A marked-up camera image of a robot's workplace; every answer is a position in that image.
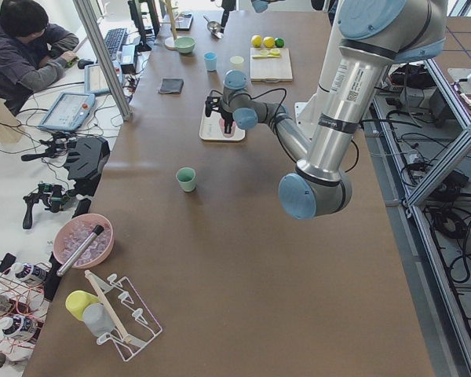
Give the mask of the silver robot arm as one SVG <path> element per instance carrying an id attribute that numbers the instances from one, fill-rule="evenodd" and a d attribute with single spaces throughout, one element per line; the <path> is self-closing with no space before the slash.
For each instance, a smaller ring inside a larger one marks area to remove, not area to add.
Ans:
<path id="1" fill-rule="evenodd" d="M 273 2 L 279 2 L 279 0 L 251 0 L 250 3 L 253 6 L 256 13 L 262 13 L 267 8 L 268 5 Z M 236 0 L 222 0 L 221 8 L 225 13 L 230 13 L 236 9 Z"/>
<path id="2" fill-rule="evenodd" d="M 223 93 L 208 96 L 205 114 L 217 112 L 229 126 L 249 130 L 269 126 L 295 171 L 279 183 L 283 209 L 297 219 L 339 212 L 352 197 L 352 185 L 341 169 L 374 88 L 393 64 L 435 57 L 445 42 L 445 1 L 340 1 L 336 8 L 321 73 L 332 73 L 325 96 L 315 95 L 316 127 L 304 132 L 281 104 L 256 101 L 238 70 L 224 78 Z"/>

